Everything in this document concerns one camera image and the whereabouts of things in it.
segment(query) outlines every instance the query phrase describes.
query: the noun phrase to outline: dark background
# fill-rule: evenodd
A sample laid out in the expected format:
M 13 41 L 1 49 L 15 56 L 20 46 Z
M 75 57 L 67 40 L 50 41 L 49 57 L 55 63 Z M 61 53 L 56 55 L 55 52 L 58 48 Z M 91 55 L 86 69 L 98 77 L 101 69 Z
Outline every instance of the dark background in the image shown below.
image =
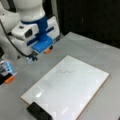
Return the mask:
M 57 0 L 60 28 L 120 48 L 120 0 Z

